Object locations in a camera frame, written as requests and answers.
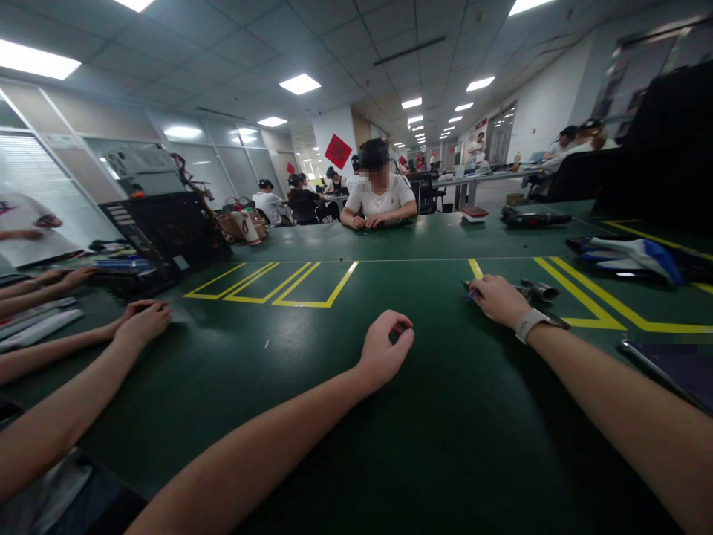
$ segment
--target red diamond sign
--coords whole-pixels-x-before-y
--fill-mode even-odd
[[[333,135],[332,140],[329,142],[329,146],[327,147],[327,151],[325,152],[325,157],[327,157],[331,163],[340,169],[343,169],[350,154],[351,147],[344,141],[340,140],[336,134]]]

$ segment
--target white wall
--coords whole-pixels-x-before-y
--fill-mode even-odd
[[[344,108],[330,111],[327,114],[312,117],[312,129],[314,130],[314,137],[317,139],[319,154],[321,154],[321,156],[311,156],[312,165],[319,165],[322,175],[327,172],[329,166],[333,166],[341,176],[345,176],[347,179],[354,176],[354,170],[351,168],[351,157],[356,153],[358,145],[357,139],[354,136],[354,122],[351,119],[351,108],[345,106]],[[334,135],[349,145],[352,151],[349,154],[349,158],[347,158],[347,162],[344,164],[344,168],[341,170],[325,157],[325,151]]]

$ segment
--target green table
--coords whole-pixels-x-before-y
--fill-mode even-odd
[[[510,230],[494,215],[478,226],[458,214],[374,233],[339,224],[271,230],[261,245],[235,247],[231,262],[166,293],[174,324],[80,446],[150,499],[230,430],[353,366],[368,326],[393,308],[416,330],[398,376],[347,415],[239,532],[674,529],[549,368],[466,302],[460,284],[480,268],[562,288],[553,311],[622,360],[615,350],[621,333],[644,329],[607,296],[644,317],[647,328],[713,325],[707,289],[613,280],[564,245],[567,237],[609,232],[619,230],[597,218]],[[63,335],[120,309],[98,291],[80,300],[88,314]],[[99,351],[1,392],[28,408]]]

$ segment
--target woman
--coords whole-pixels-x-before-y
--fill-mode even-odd
[[[324,201],[324,195],[319,195],[307,188],[307,179],[299,175],[290,175],[288,180],[293,188],[287,194],[287,205],[292,210],[292,216],[298,225],[318,224],[315,214],[315,203]]]

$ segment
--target black electronic device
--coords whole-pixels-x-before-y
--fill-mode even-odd
[[[502,219],[508,227],[516,228],[540,228],[554,224],[565,224],[572,221],[571,215],[565,214],[543,214],[543,213],[520,213],[515,208],[504,206]]]
[[[100,207],[131,246],[164,277],[180,276],[231,254],[215,217],[195,192]]]

